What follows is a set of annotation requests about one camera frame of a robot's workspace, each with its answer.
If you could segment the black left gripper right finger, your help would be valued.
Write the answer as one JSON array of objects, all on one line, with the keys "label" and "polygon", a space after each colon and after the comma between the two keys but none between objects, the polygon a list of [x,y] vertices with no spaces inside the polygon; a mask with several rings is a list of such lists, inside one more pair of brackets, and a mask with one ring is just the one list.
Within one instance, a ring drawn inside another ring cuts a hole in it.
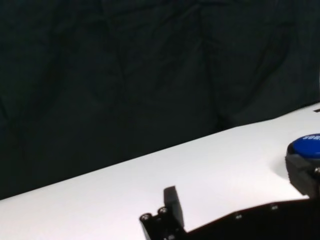
[{"label": "black left gripper right finger", "polygon": [[320,174],[316,166],[298,154],[287,154],[285,166],[289,181],[302,195],[309,198],[320,197]]}]

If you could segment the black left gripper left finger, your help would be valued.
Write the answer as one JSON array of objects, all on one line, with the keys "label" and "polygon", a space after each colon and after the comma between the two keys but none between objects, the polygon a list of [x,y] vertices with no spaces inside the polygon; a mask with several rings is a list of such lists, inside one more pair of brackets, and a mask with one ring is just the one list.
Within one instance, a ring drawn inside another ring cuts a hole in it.
[{"label": "black left gripper left finger", "polygon": [[184,227],[184,216],[175,186],[163,190],[164,206],[156,215],[144,213],[139,222],[147,240],[185,240],[187,232]]}]

